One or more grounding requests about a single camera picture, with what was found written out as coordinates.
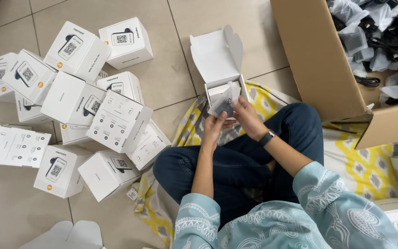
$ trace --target box lid flap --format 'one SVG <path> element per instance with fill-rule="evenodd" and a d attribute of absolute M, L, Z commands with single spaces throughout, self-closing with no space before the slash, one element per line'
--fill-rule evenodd
<path fill-rule="evenodd" d="M 398 142 L 398 105 L 373 111 L 372 120 L 356 149 Z"/>
<path fill-rule="evenodd" d="M 302 100 L 322 121 L 367 113 L 326 1 L 271 0 L 271 5 Z"/>
<path fill-rule="evenodd" d="M 201 36 L 190 36 L 191 55 L 205 83 L 235 77 L 242 68 L 243 45 L 230 25 Z"/>

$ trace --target woman's left hand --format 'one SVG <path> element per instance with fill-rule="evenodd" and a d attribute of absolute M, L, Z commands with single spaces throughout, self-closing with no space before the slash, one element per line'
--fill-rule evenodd
<path fill-rule="evenodd" d="M 203 138 L 201 141 L 202 148 L 210 149 L 213 152 L 217 145 L 219 139 L 219 133 L 222 129 L 227 129 L 232 127 L 237 121 L 236 120 L 226 120 L 227 113 L 222 112 L 221 115 L 216 118 L 210 115 L 204 122 Z"/>

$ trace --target floor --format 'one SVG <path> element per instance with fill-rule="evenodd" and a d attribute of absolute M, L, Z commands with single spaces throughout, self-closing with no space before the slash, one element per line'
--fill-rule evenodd
<path fill-rule="evenodd" d="M 244 44 L 242 73 L 299 99 L 268 0 L 0 0 L 0 55 L 22 48 L 45 56 L 65 21 L 98 34 L 100 28 L 137 16 L 150 37 L 154 59 L 109 75 L 134 73 L 141 82 L 153 120 L 169 139 L 204 81 L 190 52 L 189 36 L 216 31 L 230 24 Z M 0 124 L 17 124 L 15 105 L 0 102 Z M 50 122 L 33 129 L 51 133 L 61 142 L 59 125 Z M 83 144 L 94 152 L 96 142 Z M 90 220 L 101 227 L 108 249 L 168 248 L 133 214 L 125 195 L 98 203 L 90 191 L 61 199 L 34 189 L 37 170 L 0 166 L 0 248 L 17 248 L 49 230 L 53 224 Z"/>

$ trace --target qr code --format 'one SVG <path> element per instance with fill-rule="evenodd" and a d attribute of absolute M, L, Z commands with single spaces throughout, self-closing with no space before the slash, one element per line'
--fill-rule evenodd
<path fill-rule="evenodd" d="M 69 45 L 64 49 L 64 53 L 71 55 L 75 49 L 76 45 L 70 42 Z"/>
<path fill-rule="evenodd" d="M 119 167 L 128 167 L 128 165 L 125 163 L 125 160 L 118 160 Z"/>
<path fill-rule="evenodd" d="M 97 112 L 100 105 L 101 105 L 101 103 L 99 103 L 95 100 L 95 103 L 91 106 L 91 110 L 94 112 Z"/>
<path fill-rule="evenodd" d="M 116 40 L 118 43 L 127 43 L 127 36 L 117 36 Z"/>
<path fill-rule="evenodd" d="M 5 69 L 1 69 L 0 70 L 0 79 L 3 78 L 4 74 L 5 74 Z"/>
<path fill-rule="evenodd" d="M 62 167 L 55 165 L 55 167 L 52 169 L 52 172 L 50 172 L 51 175 L 58 177 L 59 172 L 61 172 Z"/>
<path fill-rule="evenodd" d="M 33 73 L 32 73 L 32 71 L 30 71 L 30 68 L 26 68 L 24 70 L 23 76 L 26 78 L 27 81 L 29 81 L 32 78 Z"/>

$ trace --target wrist watch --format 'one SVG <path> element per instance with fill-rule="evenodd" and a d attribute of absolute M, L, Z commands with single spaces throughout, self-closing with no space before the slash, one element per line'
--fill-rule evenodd
<path fill-rule="evenodd" d="M 259 140 L 259 144 L 263 147 L 265 145 L 267 145 L 267 143 L 276 136 L 276 134 L 274 134 L 273 130 L 269 130 L 267 134 L 265 134 L 260 140 Z"/>

